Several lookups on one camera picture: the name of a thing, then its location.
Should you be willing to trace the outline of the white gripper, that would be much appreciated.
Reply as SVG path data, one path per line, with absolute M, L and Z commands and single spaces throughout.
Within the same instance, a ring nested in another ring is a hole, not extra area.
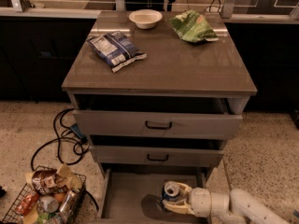
M 169 202 L 163 200 L 165 209 L 182 215 L 188 215 L 190 212 L 196 217 L 210 216 L 212 198 L 211 193 L 207 189 L 192 189 L 189 185 L 180 182 L 176 183 L 176 188 L 178 190 L 178 200 L 186 199 L 188 197 L 188 203 L 185 201 Z

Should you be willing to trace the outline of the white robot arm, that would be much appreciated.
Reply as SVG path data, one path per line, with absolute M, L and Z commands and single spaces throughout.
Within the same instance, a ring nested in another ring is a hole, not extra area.
M 162 189 L 161 206 L 182 215 L 213 216 L 223 224 L 290 224 L 243 189 L 221 194 L 167 181 Z

